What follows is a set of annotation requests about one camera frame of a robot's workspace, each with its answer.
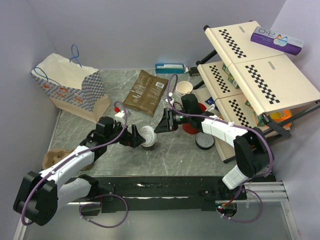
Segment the white plastic cup lid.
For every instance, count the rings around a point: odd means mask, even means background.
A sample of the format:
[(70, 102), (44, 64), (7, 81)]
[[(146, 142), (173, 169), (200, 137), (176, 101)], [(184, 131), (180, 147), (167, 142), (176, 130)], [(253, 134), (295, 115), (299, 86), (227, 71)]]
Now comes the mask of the white plastic cup lid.
[(157, 135), (154, 132), (154, 128), (151, 127), (150, 125), (145, 125), (143, 126), (140, 131), (139, 134), (145, 138), (145, 142), (150, 143), (153, 141), (157, 140)]

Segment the black paper coffee cup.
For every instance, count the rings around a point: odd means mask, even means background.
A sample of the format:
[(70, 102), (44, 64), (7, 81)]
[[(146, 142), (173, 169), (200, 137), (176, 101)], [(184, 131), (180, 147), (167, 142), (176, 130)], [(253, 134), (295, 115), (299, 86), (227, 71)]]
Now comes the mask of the black paper coffee cup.
[(156, 145), (156, 141), (152, 141), (152, 142), (144, 142), (141, 144), (141, 147), (145, 150), (145, 151), (153, 151), (155, 149), (155, 145)]

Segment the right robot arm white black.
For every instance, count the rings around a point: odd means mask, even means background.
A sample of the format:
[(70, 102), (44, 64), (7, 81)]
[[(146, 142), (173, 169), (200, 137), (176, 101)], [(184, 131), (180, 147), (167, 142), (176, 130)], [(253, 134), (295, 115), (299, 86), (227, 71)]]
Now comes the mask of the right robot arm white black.
[(157, 134), (176, 131), (179, 125), (190, 123), (199, 132), (220, 140), (232, 148), (236, 165), (223, 178), (218, 193), (223, 199), (230, 199), (236, 188), (273, 165), (274, 156), (263, 132), (257, 128), (239, 126), (226, 122), (212, 112), (203, 111), (197, 97), (186, 94), (181, 98), (182, 110), (173, 105), (163, 110), (163, 116), (154, 132)]

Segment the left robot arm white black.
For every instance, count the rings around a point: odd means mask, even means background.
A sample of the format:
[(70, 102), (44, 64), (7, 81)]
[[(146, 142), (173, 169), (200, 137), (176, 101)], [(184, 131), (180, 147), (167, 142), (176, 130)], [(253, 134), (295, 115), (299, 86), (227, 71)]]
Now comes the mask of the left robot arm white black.
[(136, 125), (103, 116), (79, 146), (67, 157), (39, 173), (30, 171), (22, 179), (13, 210), (20, 214), (21, 223), (43, 226), (64, 205), (81, 198), (95, 200), (99, 182), (83, 174), (72, 180), (75, 173), (94, 163), (111, 144), (136, 148), (146, 142)]

